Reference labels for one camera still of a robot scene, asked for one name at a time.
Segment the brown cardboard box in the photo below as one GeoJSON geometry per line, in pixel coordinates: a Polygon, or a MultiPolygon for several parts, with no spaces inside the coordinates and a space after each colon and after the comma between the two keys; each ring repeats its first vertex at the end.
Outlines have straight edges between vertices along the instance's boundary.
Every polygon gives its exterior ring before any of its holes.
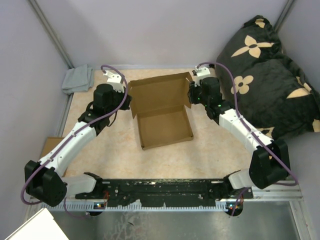
{"type": "Polygon", "coordinates": [[[161,75],[128,84],[130,109],[137,119],[143,150],[191,141],[194,134],[186,108],[191,108],[189,72],[161,75]]]}

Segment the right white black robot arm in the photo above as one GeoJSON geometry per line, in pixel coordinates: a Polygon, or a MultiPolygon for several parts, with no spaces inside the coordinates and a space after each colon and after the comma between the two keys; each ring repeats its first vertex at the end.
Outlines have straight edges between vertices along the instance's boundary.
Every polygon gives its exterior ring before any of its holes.
{"type": "Polygon", "coordinates": [[[188,99],[191,104],[204,106],[209,119],[229,131],[251,155],[250,166],[229,174],[223,185],[228,198],[236,197],[242,188],[266,187],[289,176],[288,146],[283,140],[273,140],[253,127],[235,107],[222,99],[220,84],[215,77],[206,77],[189,83],[188,99]]]}

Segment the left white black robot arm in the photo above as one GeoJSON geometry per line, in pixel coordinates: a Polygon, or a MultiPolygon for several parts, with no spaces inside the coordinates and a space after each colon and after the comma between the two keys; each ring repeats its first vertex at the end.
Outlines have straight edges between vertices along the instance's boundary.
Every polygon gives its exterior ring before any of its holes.
{"type": "Polygon", "coordinates": [[[25,165],[25,184],[20,193],[23,203],[29,203],[25,194],[51,207],[73,195],[87,193],[94,199],[103,195],[104,186],[98,183],[98,176],[84,173],[64,177],[63,174],[81,150],[110,126],[110,116],[130,108],[128,86],[124,85],[123,90],[115,90],[110,83],[99,84],[93,92],[93,101],[87,105],[69,134],[40,160],[30,160],[25,165]]]}

